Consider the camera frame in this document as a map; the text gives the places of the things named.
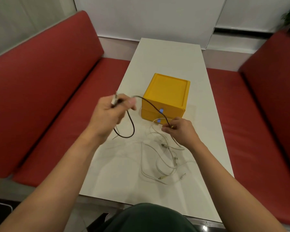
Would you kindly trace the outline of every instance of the sofa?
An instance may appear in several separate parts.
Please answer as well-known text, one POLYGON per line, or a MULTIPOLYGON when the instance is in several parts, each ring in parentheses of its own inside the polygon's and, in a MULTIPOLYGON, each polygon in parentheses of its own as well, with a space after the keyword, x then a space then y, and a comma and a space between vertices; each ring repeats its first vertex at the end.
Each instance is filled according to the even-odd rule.
MULTIPOLYGON (((56 166, 129 66, 103 53, 80 11, 0 56, 0 178, 36 187, 56 166)), ((235 178, 290 225, 290 36, 208 76, 235 178)))

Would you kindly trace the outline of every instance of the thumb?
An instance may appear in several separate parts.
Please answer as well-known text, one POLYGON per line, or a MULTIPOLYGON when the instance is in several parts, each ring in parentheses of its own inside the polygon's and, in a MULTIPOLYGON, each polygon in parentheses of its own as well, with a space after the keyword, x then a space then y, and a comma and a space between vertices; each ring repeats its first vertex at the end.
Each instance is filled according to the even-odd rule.
POLYGON ((128 100, 118 104, 115 108, 113 108, 113 110, 117 115, 121 115, 125 111, 131 109, 135 104, 136 104, 136 99, 129 98, 128 100))
POLYGON ((161 128, 161 131, 162 132, 165 132, 167 134, 170 134, 171 136, 173 136, 175 130, 174 129, 171 129, 169 127, 162 127, 161 128))

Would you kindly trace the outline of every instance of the yellow drawer box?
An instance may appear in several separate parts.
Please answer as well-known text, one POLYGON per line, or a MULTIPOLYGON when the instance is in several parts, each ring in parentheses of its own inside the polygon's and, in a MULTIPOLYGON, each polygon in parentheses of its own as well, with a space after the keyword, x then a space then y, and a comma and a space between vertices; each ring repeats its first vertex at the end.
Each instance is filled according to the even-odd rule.
MULTIPOLYGON (((144 98, 150 101, 167 118, 182 117, 188 99, 190 81, 155 73, 144 94, 144 98)), ((142 118, 154 121, 163 118, 156 109, 147 101, 142 100, 142 118)))

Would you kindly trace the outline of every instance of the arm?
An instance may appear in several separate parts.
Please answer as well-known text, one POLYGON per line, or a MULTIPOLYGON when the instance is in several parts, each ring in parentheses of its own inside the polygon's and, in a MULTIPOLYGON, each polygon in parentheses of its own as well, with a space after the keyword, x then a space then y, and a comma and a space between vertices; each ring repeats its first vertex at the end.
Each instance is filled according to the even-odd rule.
POLYGON ((101 98, 88 127, 65 153, 47 178, 0 225, 5 231, 63 231, 97 148, 119 124, 135 99, 111 109, 112 96, 101 98))
POLYGON ((286 231, 281 223, 252 196, 201 142, 192 123, 175 118, 162 131, 190 150, 198 164, 216 210, 228 231, 286 231))

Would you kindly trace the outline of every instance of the person's left hand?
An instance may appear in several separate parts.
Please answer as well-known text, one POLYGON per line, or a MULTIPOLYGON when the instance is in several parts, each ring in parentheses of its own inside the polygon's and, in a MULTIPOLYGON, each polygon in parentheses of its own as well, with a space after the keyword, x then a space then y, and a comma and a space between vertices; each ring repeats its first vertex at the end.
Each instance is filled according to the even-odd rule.
POLYGON ((125 116, 127 110, 136 110, 135 98, 130 98, 125 94, 119 94, 118 98, 124 101, 114 108, 111 108, 113 95, 100 98, 85 130, 86 133, 90 133, 92 138, 97 139, 95 141, 99 145, 106 141, 115 126, 125 116))

